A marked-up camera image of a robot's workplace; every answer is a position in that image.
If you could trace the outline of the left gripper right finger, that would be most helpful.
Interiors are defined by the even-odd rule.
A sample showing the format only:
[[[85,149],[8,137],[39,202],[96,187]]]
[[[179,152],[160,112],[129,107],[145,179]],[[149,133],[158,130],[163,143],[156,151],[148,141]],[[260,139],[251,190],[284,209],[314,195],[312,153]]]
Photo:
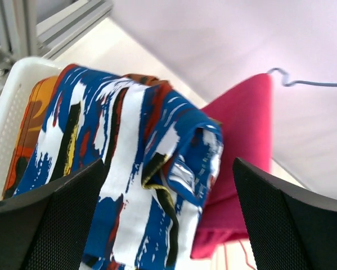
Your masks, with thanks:
[[[257,269],[337,269],[337,200],[240,158],[232,170]]]

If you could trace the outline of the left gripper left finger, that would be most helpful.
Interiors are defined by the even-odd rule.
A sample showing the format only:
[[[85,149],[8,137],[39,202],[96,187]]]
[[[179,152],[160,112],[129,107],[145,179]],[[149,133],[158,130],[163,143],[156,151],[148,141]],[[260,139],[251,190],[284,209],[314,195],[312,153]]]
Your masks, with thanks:
[[[97,160],[0,201],[0,269],[78,269],[104,182]]]

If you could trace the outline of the orange camouflage trousers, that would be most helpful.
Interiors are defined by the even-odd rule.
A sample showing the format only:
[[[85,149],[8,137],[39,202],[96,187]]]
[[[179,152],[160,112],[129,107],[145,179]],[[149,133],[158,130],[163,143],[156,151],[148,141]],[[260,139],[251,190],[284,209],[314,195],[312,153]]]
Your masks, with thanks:
[[[25,172],[38,140],[57,76],[39,81],[32,89],[12,153],[2,198],[12,197]]]

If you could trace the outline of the pink trousers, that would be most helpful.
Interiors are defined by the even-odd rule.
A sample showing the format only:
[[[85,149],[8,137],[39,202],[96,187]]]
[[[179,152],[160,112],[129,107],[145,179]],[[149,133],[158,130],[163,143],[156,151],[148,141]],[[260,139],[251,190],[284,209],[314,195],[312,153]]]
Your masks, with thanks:
[[[233,161],[242,158],[271,170],[272,78],[257,74],[203,107],[221,122],[223,153],[218,178],[205,204],[191,251],[192,259],[210,258],[217,246],[248,238],[233,180]]]

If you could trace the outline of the blue white patterned trousers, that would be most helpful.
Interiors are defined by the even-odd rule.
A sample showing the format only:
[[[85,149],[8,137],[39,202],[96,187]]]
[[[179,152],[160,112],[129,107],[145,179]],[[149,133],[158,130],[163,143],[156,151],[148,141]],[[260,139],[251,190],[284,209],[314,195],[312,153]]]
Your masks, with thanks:
[[[101,159],[81,269],[189,269],[222,132],[170,84],[78,65],[59,75],[15,194]]]

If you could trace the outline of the blue hanger of pink trousers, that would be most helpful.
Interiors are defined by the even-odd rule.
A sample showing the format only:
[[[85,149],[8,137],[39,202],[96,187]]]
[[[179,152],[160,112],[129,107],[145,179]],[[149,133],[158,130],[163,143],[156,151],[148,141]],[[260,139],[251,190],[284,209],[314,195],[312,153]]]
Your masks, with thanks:
[[[274,72],[278,72],[281,74],[281,85],[284,87],[293,87],[295,85],[301,84],[301,85],[307,85],[307,86],[315,86],[315,87],[335,87],[337,88],[337,83],[332,82],[313,82],[313,81],[307,81],[307,80],[291,80],[290,74],[280,68],[280,67],[274,67],[267,71],[267,74],[272,74]]]

